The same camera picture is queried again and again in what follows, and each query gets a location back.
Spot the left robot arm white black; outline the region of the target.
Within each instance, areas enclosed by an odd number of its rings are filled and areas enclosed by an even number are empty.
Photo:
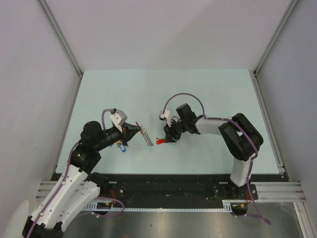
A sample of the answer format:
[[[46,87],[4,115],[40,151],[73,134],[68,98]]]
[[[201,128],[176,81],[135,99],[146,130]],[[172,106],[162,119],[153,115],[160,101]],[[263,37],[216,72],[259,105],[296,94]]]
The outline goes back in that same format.
[[[61,238],[72,220],[95,198],[109,194],[106,176],[93,172],[100,151],[120,141],[127,145],[141,127],[129,123],[102,129],[97,121],[83,127],[80,140],[72,147],[65,171],[44,201],[28,216],[25,238]]]

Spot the red tag key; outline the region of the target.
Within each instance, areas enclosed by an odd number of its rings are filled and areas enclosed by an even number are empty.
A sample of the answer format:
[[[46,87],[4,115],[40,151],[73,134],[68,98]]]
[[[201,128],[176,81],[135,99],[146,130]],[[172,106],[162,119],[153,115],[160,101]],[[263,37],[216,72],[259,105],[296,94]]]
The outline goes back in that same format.
[[[156,145],[164,144],[166,141],[164,138],[157,138]]]

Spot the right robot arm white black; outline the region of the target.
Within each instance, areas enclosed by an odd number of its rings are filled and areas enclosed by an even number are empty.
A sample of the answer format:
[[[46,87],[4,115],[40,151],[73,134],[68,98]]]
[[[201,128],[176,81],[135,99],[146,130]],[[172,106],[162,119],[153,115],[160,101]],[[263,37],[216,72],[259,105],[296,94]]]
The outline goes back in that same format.
[[[228,182],[229,196],[240,199],[250,188],[253,161],[264,142],[261,134],[242,113],[237,113],[232,118],[209,118],[204,115],[197,116],[188,104],[179,106],[176,111],[178,120],[174,120],[167,110],[159,114],[159,119],[166,122],[163,142],[175,143],[186,132],[221,136],[234,157]]]

